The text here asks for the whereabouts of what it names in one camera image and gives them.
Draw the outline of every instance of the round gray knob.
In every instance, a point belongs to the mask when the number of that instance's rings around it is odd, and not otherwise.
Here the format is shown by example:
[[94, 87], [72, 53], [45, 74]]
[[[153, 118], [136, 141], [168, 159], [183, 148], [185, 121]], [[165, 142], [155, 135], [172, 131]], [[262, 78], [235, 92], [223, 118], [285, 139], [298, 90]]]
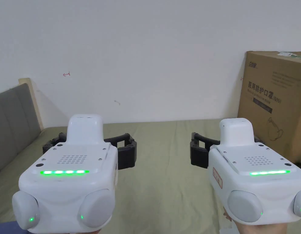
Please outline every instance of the round gray knob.
[[79, 220], [86, 226], [100, 227], [111, 217], [115, 198], [109, 190], [99, 190], [84, 198], [79, 209]]
[[32, 229], [38, 224], [39, 207], [33, 196], [18, 191], [12, 197], [12, 206], [16, 221], [21, 229]]
[[238, 219], [253, 223], [263, 214], [259, 199], [252, 193], [234, 190], [227, 200], [228, 208]]
[[298, 217], [301, 217], [301, 191], [295, 196], [293, 212]]

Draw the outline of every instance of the white handheld device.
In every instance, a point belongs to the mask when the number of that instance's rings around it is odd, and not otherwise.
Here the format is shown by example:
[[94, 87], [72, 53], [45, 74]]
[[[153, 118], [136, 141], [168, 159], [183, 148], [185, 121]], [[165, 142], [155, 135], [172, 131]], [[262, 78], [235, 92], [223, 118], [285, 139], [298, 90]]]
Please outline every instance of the white handheld device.
[[[301, 219], [301, 169], [255, 142], [249, 120], [224, 119], [219, 126], [220, 142], [208, 152], [208, 176], [229, 216], [247, 225]], [[238, 233], [234, 228], [221, 233]]]
[[104, 142], [101, 117], [74, 115], [66, 142], [19, 178], [12, 198], [19, 226], [36, 234], [100, 230], [115, 207], [117, 162], [117, 147]]

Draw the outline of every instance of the green bed sheet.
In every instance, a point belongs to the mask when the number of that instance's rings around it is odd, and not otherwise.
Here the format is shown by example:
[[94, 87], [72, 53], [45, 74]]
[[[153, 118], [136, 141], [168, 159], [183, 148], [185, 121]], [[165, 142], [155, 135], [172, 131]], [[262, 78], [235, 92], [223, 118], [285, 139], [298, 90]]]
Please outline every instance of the green bed sheet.
[[[219, 139], [220, 120], [104, 125], [104, 138], [130, 133], [137, 141], [134, 168], [119, 171], [116, 208], [102, 234], [216, 234], [231, 226], [206, 170], [190, 164], [191, 132]], [[0, 172], [0, 222], [15, 220], [11, 198], [18, 179], [42, 155], [42, 146], [67, 128], [45, 129]], [[301, 221], [288, 233], [301, 234]]]

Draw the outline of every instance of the gray upholstered headboard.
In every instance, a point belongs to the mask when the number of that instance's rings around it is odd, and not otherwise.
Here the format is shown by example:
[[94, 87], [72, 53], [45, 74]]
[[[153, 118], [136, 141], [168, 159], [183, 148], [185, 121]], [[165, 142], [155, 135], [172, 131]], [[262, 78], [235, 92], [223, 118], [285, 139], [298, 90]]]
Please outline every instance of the gray upholstered headboard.
[[0, 170], [40, 134], [28, 84], [0, 93]]

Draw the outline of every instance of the green led light strip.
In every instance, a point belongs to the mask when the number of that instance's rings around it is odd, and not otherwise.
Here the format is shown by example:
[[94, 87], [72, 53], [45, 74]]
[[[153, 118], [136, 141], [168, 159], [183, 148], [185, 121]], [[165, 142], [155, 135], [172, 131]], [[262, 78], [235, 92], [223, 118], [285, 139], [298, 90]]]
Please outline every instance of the green led light strip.
[[250, 175], [270, 175], [270, 174], [285, 174], [290, 173], [290, 171], [279, 170], [279, 171], [259, 171], [259, 172], [250, 172]]
[[89, 171], [85, 170], [77, 170], [77, 171], [41, 171], [40, 174], [49, 175], [49, 174], [84, 174], [89, 173]]

